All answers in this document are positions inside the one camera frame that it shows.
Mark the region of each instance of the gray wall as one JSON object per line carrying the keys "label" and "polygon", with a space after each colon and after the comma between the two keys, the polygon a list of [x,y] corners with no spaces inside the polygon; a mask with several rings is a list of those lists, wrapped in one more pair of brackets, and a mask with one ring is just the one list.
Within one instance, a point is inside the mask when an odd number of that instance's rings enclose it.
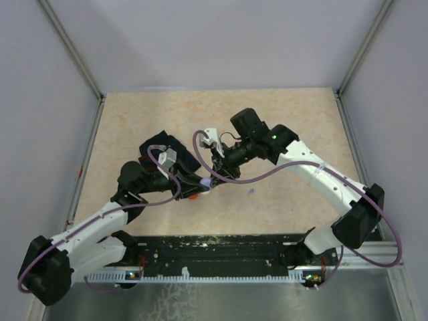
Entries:
{"label": "gray wall", "polygon": [[340,85],[383,0],[50,0],[104,92]]}
{"label": "gray wall", "polygon": [[97,107],[34,0],[0,4],[0,102],[0,312],[21,320],[23,256],[60,230]]}
{"label": "gray wall", "polygon": [[422,302],[428,297],[427,17],[428,2],[397,1],[344,96],[368,175],[386,189],[386,210],[401,232]]}

